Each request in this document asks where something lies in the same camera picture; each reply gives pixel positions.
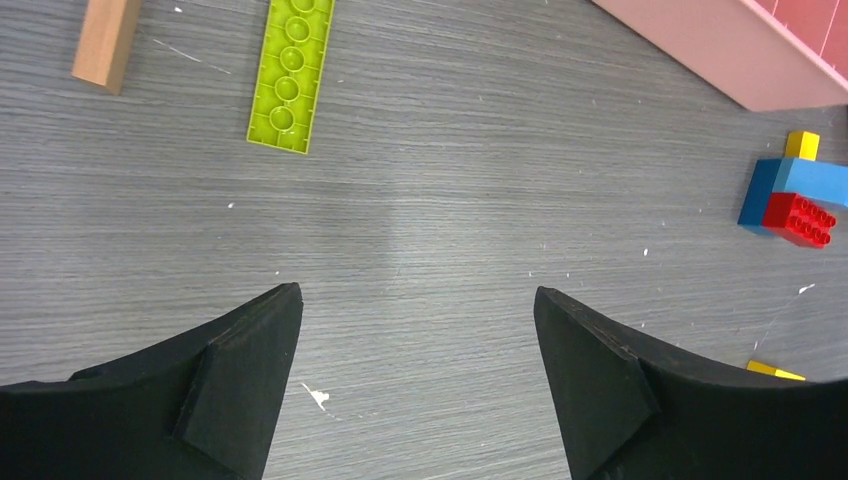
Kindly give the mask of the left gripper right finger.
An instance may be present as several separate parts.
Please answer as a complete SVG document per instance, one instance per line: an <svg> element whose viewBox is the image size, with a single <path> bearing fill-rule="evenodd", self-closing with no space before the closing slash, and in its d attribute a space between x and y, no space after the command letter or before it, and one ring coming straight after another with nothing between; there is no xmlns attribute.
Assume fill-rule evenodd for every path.
<svg viewBox="0 0 848 480"><path fill-rule="evenodd" d="M548 287L534 321L575 479L843 479L847 383L727 365Z"/></svg>

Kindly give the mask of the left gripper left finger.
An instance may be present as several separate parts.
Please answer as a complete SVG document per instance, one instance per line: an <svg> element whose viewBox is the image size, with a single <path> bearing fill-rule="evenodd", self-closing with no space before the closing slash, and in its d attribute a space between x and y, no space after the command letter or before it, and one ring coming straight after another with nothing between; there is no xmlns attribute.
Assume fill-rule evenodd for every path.
<svg viewBox="0 0 848 480"><path fill-rule="evenodd" d="M296 283L60 382L1 389L5 479L259 479L303 314Z"/></svg>

